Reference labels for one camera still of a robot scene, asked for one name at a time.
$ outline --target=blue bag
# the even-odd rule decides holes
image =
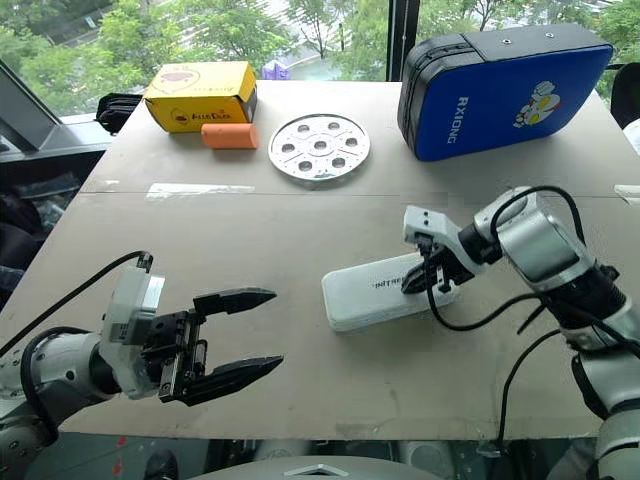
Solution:
[[[423,161],[551,135],[582,106],[612,53],[576,24],[426,40],[407,55],[398,125]]]

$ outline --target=wire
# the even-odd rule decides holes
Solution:
[[[589,320],[592,323],[592,325],[595,325],[604,333],[606,333],[611,338],[616,340],[622,347],[626,348],[630,353],[635,355],[640,360],[640,345],[638,345],[636,342],[629,340],[624,335],[622,335],[619,331],[617,331],[615,328],[607,325],[604,321],[600,320],[598,317],[587,312],[586,310],[578,308],[575,305],[572,305],[562,300],[558,300],[555,303],[560,307],[562,307],[567,312],[576,316],[584,317],[587,320]]]
[[[542,335],[540,338],[534,341],[531,345],[529,345],[529,347],[527,347],[527,349],[524,352],[522,352],[522,354],[518,357],[518,359],[516,360],[516,363],[513,364],[513,367],[511,368],[511,372],[509,372],[509,376],[505,380],[504,387],[502,388],[502,405],[500,406],[500,425],[498,427],[498,436],[496,437],[496,445],[498,446],[500,451],[503,451],[502,444],[504,443],[504,430],[505,430],[505,425],[507,420],[507,406],[509,402],[509,388],[511,387],[511,382],[513,382],[513,379],[516,376],[516,373],[518,373],[518,369],[520,368],[520,365],[522,365],[522,362],[525,361],[525,359],[529,356],[529,354],[533,352],[536,348],[538,348],[546,340],[548,340],[549,338],[555,335],[558,335],[559,333],[560,333],[560,330],[552,330],[549,333],[545,333],[544,335]]]
[[[433,296],[433,285],[431,285],[431,282],[429,281],[429,274],[427,273],[428,269],[429,269],[429,255],[426,255],[424,260],[424,276],[425,276],[425,282],[427,285],[427,298],[429,299],[429,308],[431,309],[431,311],[433,312],[433,316],[436,317],[436,320],[445,328],[449,329],[449,330],[453,330],[456,332],[468,332],[470,330],[475,330],[477,328],[483,327],[486,324],[488,324],[489,322],[491,322],[492,320],[496,319],[498,316],[500,316],[505,310],[507,310],[508,308],[512,307],[513,305],[515,305],[516,303],[519,302],[523,302],[525,300],[532,300],[534,298],[539,298],[539,295],[536,293],[524,293],[522,295],[518,295],[516,297],[513,297],[509,300],[507,300],[506,302],[504,302],[502,305],[500,305],[498,308],[496,308],[493,312],[491,312],[489,315],[487,315],[485,318],[483,318],[482,320],[479,320],[475,323],[471,323],[468,325],[453,325],[449,322],[447,322],[442,315],[440,314],[440,312],[438,311],[438,306],[436,305],[436,301],[435,298]]]
[[[153,262],[153,256],[149,252],[146,252],[144,250],[138,250],[136,252],[127,253],[126,255],[123,255],[122,257],[114,260],[109,265],[107,265],[102,270],[100,270],[98,273],[96,273],[89,280],[84,282],[82,285],[75,288],[71,292],[67,293],[64,297],[62,297],[60,300],[58,300],[56,303],[54,303],[52,306],[50,306],[44,312],[38,315],[38,317],[36,317],[35,320],[33,320],[26,327],[20,330],[13,338],[11,338],[7,343],[5,343],[2,346],[2,348],[0,348],[0,358],[6,355],[6,353],[9,350],[11,350],[20,340],[26,337],[29,332],[31,332],[34,328],[36,328],[43,321],[49,318],[53,313],[58,311],[60,307],[69,303],[71,300],[73,300],[79,294],[84,292],[87,288],[89,288],[91,285],[96,283],[98,280],[100,280],[102,277],[104,277],[107,273],[109,273],[114,268],[136,257],[138,257],[139,259],[138,266],[140,266],[141,268],[145,268],[148,273],[149,268],[151,268],[151,262]]]
[[[38,391],[36,390],[36,386],[33,381],[33,374],[31,372],[31,361],[33,359],[33,353],[36,347],[42,341],[47,340],[53,335],[60,335],[63,333],[79,334],[89,332],[87,330],[82,330],[81,328],[75,327],[55,327],[46,330],[36,335],[27,344],[27,346],[22,351],[22,358],[20,360],[20,382],[22,383],[24,396],[27,399],[27,403],[29,404],[29,406],[40,418],[40,420],[44,424],[45,429],[47,430],[48,438],[45,440],[45,447],[51,445],[58,439],[58,426],[56,425],[55,420],[51,417],[51,414],[46,409],[46,407],[42,403],[42,400],[40,399],[40,396],[38,395]]]
[[[498,220],[500,219],[500,215],[502,215],[502,213],[504,213],[504,211],[507,208],[509,208],[512,204],[514,204],[521,198],[524,198],[527,195],[531,195],[532,193],[535,193],[535,192],[557,193],[567,202],[567,205],[569,206],[569,210],[571,210],[571,216],[573,217],[573,225],[576,231],[576,236],[583,243],[583,245],[586,245],[587,243],[584,240],[584,231],[582,230],[582,220],[580,218],[580,212],[578,211],[578,206],[576,205],[575,200],[566,190],[563,190],[560,187],[554,187],[553,185],[540,185],[538,187],[527,188],[525,191],[520,192],[517,195],[514,195],[505,203],[503,203],[498,208],[498,210],[496,210],[496,213],[494,213],[493,217],[491,218],[491,224],[490,224],[489,230],[491,232],[491,236],[493,237],[493,239],[496,242],[498,241]]]
[[[516,332],[518,335],[520,335],[522,332],[525,331],[525,329],[531,325],[531,322],[533,322],[536,318],[538,318],[540,316],[540,314],[542,312],[544,312],[546,310],[547,306],[545,304],[540,304],[536,307],[536,309],[531,312],[529,314],[529,316],[527,317],[527,319],[524,321],[524,323],[522,325],[520,325],[520,328],[518,328],[518,331]]]

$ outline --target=round metal tray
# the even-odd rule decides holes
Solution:
[[[369,154],[369,136],[353,120],[329,113],[298,117],[277,129],[269,158],[299,180],[325,182],[353,172]]]

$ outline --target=table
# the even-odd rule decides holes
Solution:
[[[593,94],[557,134],[439,163],[413,158],[396,126],[394,83],[261,82],[255,152],[210,151],[198,134],[169,135],[140,106],[98,163],[0,315],[2,340],[113,258],[144,248],[166,276],[159,313],[194,295],[260,286],[278,298],[211,317],[202,329],[209,368],[247,356],[285,362],[244,391],[188,408],[116,398],[83,410],[66,431],[203,438],[480,439],[496,433],[502,382],[520,352],[555,326],[543,316],[524,335],[519,304],[487,327],[446,331],[425,315],[337,335],[320,280],[331,270],[412,251],[406,205],[441,210],[465,225],[508,186],[555,184],[576,195],[590,248],[640,294],[640,215],[614,184],[640,184],[640,162]],[[333,189],[307,190],[270,164],[266,144],[285,121],[331,112],[372,139],[366,165]],[[157,184],[172,184],[159,194]],[[566,208],[550,199],[570,222]],[[100,328],[112,275],[46,325]],[[471,322],[527,291],[506,262],[466,284],[444,313]],[[512,387],[507,437],[591,435],[562,339],[542,346]]]

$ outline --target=orange sponge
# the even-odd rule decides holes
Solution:
[[[253,123],[207,123],[200,133],[210,148],[258,148],[258,131]]]

